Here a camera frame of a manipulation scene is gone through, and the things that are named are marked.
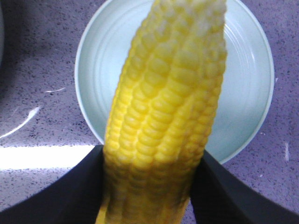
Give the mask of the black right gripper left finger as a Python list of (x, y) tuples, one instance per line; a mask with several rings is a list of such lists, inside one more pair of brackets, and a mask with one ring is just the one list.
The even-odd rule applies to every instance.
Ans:
[(103, 152), (95, 146), (74, 168), (0, 213), (2, 224), (94, 224), (102, 203)]

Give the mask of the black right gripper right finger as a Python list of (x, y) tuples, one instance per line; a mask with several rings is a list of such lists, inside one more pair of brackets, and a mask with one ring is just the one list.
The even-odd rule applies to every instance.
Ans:
[(204, 152), (191, 187), (198, 224), (297, 224), (299, 216), (249, 188)]

